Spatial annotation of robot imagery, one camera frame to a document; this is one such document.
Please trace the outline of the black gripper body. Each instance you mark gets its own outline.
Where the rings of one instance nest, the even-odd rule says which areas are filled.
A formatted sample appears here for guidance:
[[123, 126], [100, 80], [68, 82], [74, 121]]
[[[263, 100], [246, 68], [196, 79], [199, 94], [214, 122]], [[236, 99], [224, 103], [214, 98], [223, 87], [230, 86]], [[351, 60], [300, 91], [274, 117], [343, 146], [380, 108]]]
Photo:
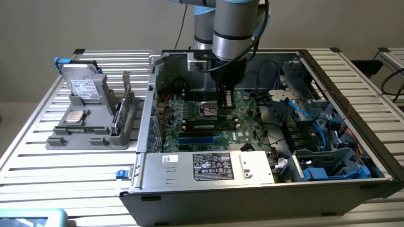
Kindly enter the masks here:
[[222, 87], [235, 89], [235, 86], [244, 79], [247, 62], [247, 59], [242, 59], [211, 72], [211, 78], [216, 83], [218, 89]]

